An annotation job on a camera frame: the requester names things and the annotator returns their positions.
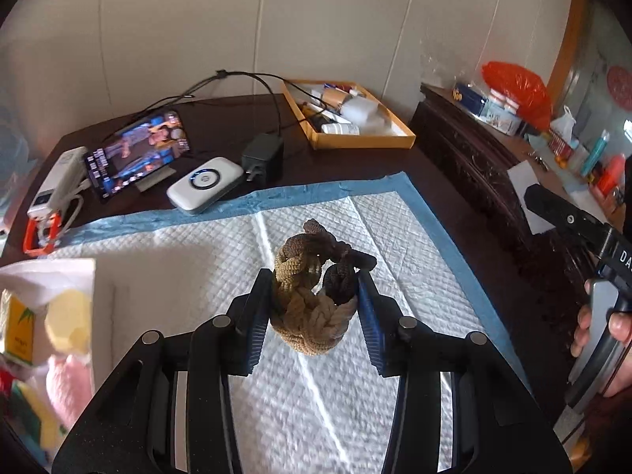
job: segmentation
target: metal screw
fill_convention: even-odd
[[[399,325],[405,330],[412,330],[415,326],[417,326],[417,319],[415,317],[405,315],[399,318]]]
[[[217,315],[213,318],[213,326],[215,328],[226,328],[230,326],[231,318],[227,315]]]
[[[470,335],[470,340],[477,346],[484,346],[487,344],[487,335],[481,333],[480,331],[475,331]]]
[[[154,344],[159,338],[160,334],[157,331],[146,331],[143,333],[143,344]]]

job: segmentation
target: red circular decoration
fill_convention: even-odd
[[[632,112],[632,73],[621,66],[608,70],[608,90],[612,99],[624,110]]]

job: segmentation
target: yellow box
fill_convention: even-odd
[[[391,110],[387,109],[380,101],[364,87],[354,82],[341,82],[331,80],[290,80],[295,84],[307,84],[307,85],[322,85],[322,84],[335,84],[338,86],[349,85],[352,88],[362,92],[368,99],[374,100],[379,103],[382,113],[387,115],[393,126],[396,126],[401,130],[402,135],[333,135],[317,132],[311,123],[305,119],[305,116],[299,109],[296,100],[290,94],[287,84],[282,85],[283,95],[288,101],[292,112],[296,118],[301,121],[300,125],[309,140],[312,148],[315,150],[326,150],[334,148],[404,148],[409,150],[415,143],[416,135],[410,131]]]
[[[0,296],[0,353],[22,365],[33,365],[35,313],[11,291]]]

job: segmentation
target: human hand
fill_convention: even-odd
[[[586,282],[586,291],[590,291],[590,285]],[[575,329],[574,341],[571,344],[571,354],[578,357],[581,350],[588,343],[590,338],[590,320],[592,313],[590,307],[584,305],[579,309],[577,314],[577,323],[579,326]],[[632,314],[629,313],[613,313],[608,321],[608,329],[610,334],[619,342],[627,344],[632,338]],[[629,353],[626,359],[619,367],[619,371],[612,380],[608,389],[604,392],[605,397],[611,397],[620,391],[632,386],[632,353]]]

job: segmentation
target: video on screen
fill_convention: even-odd
[[[102,198],[108,198],[189,149],[178,114],[169,111],[118,132],[108,144],[87,155],[86,164],[93,185]]]

